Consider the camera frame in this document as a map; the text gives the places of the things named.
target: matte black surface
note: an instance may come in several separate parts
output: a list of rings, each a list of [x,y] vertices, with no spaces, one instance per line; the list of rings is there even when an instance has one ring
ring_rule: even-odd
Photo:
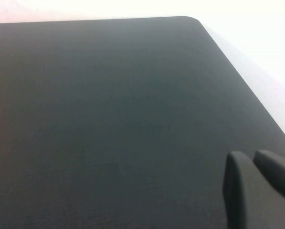
[[[285,198],[258,169],[241,152],[227,156],[223,193],[229,229],[285,229]]]
[[[257,148],[285,135],[197,20],[0,24],[0,228],[223,229]]]

